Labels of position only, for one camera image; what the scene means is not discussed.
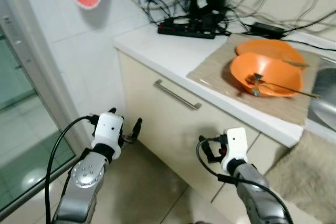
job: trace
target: power adapter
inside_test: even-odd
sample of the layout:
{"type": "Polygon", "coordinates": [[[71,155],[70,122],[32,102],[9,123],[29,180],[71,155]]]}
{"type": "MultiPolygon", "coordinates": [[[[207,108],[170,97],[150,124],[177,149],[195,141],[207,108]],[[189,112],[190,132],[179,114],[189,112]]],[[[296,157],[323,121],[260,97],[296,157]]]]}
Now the power adapter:
{"type": "Polygon", "coordinates": [[[250,27],[251,27],[250,29],[251,33],[272,39],[281,39],[282,37],[285,36],[284,33],[286,31],[283,28],[270,26],[259,22],[255,22],[250,27]]]}

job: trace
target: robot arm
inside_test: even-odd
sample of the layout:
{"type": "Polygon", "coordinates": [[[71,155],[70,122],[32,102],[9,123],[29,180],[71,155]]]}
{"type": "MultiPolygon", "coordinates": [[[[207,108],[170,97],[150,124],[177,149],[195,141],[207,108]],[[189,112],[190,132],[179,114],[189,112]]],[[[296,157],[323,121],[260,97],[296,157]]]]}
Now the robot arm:
{"type": "MultiPolygon", "coordinates": [[[[53,218],[53,224],[89,224],[96,206],[96,195],[103,183],[104,173],[121,154],[123,118],[112,110],[98,116],[92,150],[80,160],[68,175],[68,182],[53,218]]],[[[131,138],[140,132],[138,119],[131,138]]]]}
{"type": "MultiPolygon", "coordinates": [[[[212,141],[220,142],[221,157],[214,157],[206,139],[200,136],[202,149],[210,162],[220,162],[223,171],[229,173],[234,179],[249,180],[269,188],[269,182],[253,165],[247,164],[247,141],[244,128],[229,129],[226,134],[212,141]]],[[[227,176],[218,176],[218,180],[226,181],[227,176]]],[[[271,194],[258,186],[247,183],[234,183],[237,193],[243,201],[251,224],[288,224],[282,205],[271,194]]]]}

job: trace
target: orange plate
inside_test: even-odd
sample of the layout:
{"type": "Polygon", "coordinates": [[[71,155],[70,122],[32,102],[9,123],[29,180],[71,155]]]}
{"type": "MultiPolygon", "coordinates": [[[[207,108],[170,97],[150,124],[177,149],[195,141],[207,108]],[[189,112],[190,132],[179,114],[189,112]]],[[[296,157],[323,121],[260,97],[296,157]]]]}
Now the orange plate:
{"type": "Polygon", "coordinates": [[[236,47],[236,53],[238,55],[246,52],[254,52],[278,60],[305,63],[303,57],[295,48],[277,39],[256,39],[242,43],[236,47]]]}
{"type": "MultiPolygon", "coordinates": [[[[263,75],[262,80],[268,83],[278,84],[298,91],[301,91],[303,87],[299,68],[281,60],[253,52],[237,56],[230,65],[230,71],[249,93],[252,93],[254,85],[248,83],[245,79],[254,73],[263,75]]],[[[291,97],[297,94],[296,92],[266,83],[260,84],[258,88],[261,95],[265,97],[291,97]]]]}

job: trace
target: beige towel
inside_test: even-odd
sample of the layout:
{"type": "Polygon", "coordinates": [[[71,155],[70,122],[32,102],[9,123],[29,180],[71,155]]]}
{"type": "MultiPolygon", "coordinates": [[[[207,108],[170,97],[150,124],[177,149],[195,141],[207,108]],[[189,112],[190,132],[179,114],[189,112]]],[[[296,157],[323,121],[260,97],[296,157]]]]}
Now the beige towel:
{"type": "Polygon", "coordinates": [[[335,144],[305,131],[266,176],[284,199],[323,223],[336,223],[335,144]]]}

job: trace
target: sink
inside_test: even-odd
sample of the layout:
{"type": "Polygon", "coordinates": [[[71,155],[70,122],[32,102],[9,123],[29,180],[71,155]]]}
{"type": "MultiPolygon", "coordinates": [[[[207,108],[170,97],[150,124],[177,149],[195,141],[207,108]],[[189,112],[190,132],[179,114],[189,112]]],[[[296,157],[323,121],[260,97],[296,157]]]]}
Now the sink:
{"type": "Polygon", "coordinates": [[[308,118],[336,131],[336,61],[322,58],[313,93],[321,99],[311,99],[308,118]]]}

